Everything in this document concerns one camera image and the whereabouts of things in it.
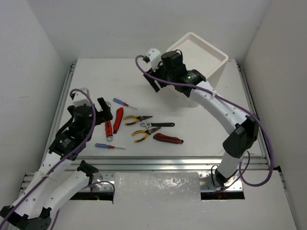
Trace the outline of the white drawer cabinet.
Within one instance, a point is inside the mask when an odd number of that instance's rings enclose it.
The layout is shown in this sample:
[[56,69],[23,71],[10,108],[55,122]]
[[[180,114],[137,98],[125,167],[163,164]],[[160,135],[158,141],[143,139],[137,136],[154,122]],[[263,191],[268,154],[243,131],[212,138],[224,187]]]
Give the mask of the white drawer cabinet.
[[197,70],[216,88],[229,60],[228,55],[192,32],[185,34],[167,51],[177,49],[183,53],[183,63],[187,70]]

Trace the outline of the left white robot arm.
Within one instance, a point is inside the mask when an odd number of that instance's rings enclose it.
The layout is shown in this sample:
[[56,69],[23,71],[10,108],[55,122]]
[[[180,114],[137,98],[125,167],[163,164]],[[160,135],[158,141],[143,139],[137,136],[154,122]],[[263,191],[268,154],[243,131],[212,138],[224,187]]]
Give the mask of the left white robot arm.
[[73,174],[56,186],[61,175],[85,149],[93,128],[113,118],[105,100],[98,98],[97,101],[101,111],[90,103],[68,107],[71,118],[58,130],[30,184],[12,205],[1,209],[4,221],[20,230],[46,230],[61,206],[98,176],[96,167],[81,161]]

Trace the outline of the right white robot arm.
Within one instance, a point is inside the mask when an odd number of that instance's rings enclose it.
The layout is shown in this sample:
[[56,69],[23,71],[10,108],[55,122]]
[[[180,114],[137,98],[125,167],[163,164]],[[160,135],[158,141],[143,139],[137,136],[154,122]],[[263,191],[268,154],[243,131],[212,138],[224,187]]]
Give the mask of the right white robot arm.
[[215,179],[223,186],[234,176],[244,153],[257,140],[259,125],[256,120],[246,112],[219,100],[219,95],[203,74],[196,69],[187,69],[180,50],[161,54],[152,48],[146,52],[143,60],[151,64],[144,77],[156,92],[173,85],[177,92],[206,109],[229,134],[223,142],[222,161],[215,170]]

